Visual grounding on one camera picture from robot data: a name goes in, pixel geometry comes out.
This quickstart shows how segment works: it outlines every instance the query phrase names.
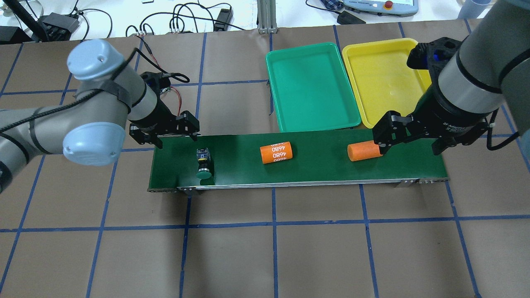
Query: orange foam block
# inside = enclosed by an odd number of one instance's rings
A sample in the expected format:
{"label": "orange foam block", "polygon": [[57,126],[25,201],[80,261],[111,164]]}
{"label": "orange foam block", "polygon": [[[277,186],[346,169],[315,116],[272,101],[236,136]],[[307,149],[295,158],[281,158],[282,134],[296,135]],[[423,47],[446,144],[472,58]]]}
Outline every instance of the orange foam block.
{"label": "orange foam block", "polygon": [[383,156],[379,153],[379,145],[374,141],[366,141],[348,145],[348,157],[351,161],[360,161]]}

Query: power adapter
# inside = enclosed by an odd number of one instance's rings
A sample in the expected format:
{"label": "power adapter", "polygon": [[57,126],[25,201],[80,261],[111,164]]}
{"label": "power adapter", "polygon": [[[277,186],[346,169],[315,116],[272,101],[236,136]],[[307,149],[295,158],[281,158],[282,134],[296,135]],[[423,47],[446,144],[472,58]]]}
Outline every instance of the power adapter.
{"label": "power adapter", "polygon": [[214,25],[214,31],[226,31],[228,30],[228,24],[232,21],[234,13],[232,9],[222,8],[217,16],[217,20]]}

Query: table surface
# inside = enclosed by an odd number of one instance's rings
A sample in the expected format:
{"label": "table surface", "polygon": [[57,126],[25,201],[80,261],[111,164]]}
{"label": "table surface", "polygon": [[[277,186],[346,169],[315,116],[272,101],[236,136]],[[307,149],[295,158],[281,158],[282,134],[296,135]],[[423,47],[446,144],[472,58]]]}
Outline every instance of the table surface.
{"label": "table surface", "polygon": [[[146,37],[204,135],[278,131],[265,55],[401,37],[462,40],[480,20]],[[140,39],[111,38],[127,55]],[[67,104],[78,41],[1,46],[0,109]],[[133,60],[139,72],[152,71]],[[172,110],[173,95],[163,99]],[[515,127],[503,107],[494,143]],[[518,143],[443,153],[450,182],[152,194],[151,146],[119,161],[30,162],[0,195],[2,297],[526,297],[530,173]]]}

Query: light blue joint cap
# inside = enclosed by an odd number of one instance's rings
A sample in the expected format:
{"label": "light blue joint cap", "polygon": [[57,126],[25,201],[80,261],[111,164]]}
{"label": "light blue joint cap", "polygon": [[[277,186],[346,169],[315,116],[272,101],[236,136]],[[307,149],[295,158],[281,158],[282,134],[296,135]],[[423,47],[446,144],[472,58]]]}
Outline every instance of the light blue joint cap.
{"label": "light blue joint cap", "polygon": [[66,65],[80,81],[112,73],[124,61],[123,55],[102,39],[81,42],[68,55]]}
{"label": "light blue joint cap", "polygon": [[530,161],[530,129],[521,137],[521,145],[524,155]]}
{"label": "light blue joint cap", "polygon": [[64,156],[82,165],[108,165],[120,157],[125,129],[111,122],[78,126],[63,139]]}

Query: metal post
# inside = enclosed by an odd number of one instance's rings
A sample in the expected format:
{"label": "metal post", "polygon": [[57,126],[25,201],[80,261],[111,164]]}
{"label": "metal post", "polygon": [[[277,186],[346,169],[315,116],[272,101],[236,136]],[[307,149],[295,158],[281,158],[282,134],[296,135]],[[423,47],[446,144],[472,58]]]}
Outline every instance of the metal post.
{"label": "metal post", "polygon": [[276,33],[276,0],[258,0],[258,32]]}

